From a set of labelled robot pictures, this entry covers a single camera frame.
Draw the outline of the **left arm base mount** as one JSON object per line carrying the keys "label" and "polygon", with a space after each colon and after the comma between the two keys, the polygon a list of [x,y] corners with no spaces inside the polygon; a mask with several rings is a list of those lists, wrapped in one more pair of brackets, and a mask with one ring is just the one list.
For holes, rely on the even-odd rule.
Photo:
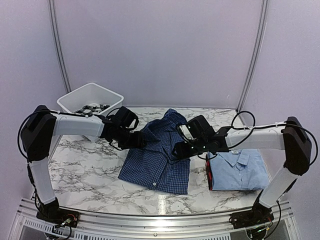
{"label": "left arm base mount", "polygon": [[36,207],[36,217],[40,220],[59,226],[62,226],[62,223],[66,220],[70,220],[70,222],[65,224],[67,227],[75,228],[78,225],[80,213],[74,210],[61,208],[57,198],[48,204],[39,202]]}

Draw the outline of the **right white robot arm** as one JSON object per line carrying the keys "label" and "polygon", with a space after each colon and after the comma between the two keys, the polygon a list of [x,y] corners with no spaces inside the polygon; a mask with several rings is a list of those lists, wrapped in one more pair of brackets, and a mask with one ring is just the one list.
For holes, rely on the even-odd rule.
{"label": "right white robot arm", "polygon": [[179,160],[201,155],[204,152],[226,153],[235,150],[258,149],[283,151],[285,160],[269,185],[256,198],[252,208],[230,216],[235,228],[245,224],[261,224],[273,220],[272,207],[303,176],[313,163],[311,159],[312,134],[290,116],[285,121],[260,126],[234,127],[227,125],[219,130],[207,122],[203,115],[177,126],[182,141],[174,145],[172,154]]}

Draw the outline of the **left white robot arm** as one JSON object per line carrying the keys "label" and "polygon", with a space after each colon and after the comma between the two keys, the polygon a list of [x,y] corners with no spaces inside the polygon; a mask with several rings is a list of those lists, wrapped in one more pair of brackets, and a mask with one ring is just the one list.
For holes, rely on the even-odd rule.
{"label": "left white robot arm", "polygon": [[54,193],[49,173],[49,155],[52,139],[56,136],[90,136],[105,139],[109,144],[117,142],[118,151],[142,148],[143,134],[137,131],[138,116],[122,106],[114,114],[87,114],[58,112],[39,105],[22,122],[17,144],[27,161],[29,180],[34,188],[38,212],[58,223],[63,211]]}

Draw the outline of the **dark blue checked shirt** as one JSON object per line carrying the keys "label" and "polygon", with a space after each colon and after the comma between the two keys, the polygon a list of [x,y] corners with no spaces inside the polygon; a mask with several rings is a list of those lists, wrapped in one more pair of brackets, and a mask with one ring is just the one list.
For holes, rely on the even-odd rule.
{"label": "dark blue checked shirt", "polygon": [[178,159],[172,154],[175,144],[183,140],[176,126],[186,122],[186,118],[172,108],[161,119],[148,122],[141,129],[145,146],[128,151],[118,178],[150,190],[186,195],[190,159]]}

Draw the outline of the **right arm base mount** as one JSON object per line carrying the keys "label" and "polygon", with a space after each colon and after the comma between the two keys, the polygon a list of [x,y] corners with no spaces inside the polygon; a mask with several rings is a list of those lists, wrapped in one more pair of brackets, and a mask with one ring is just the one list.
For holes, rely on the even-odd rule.
{"label": "right arm base mount", "polygon": [[229,222],[234,229],[247,228],[274,220],[272,208],[260,204],[257,198],[250,210],[234,212],[230,215]]}

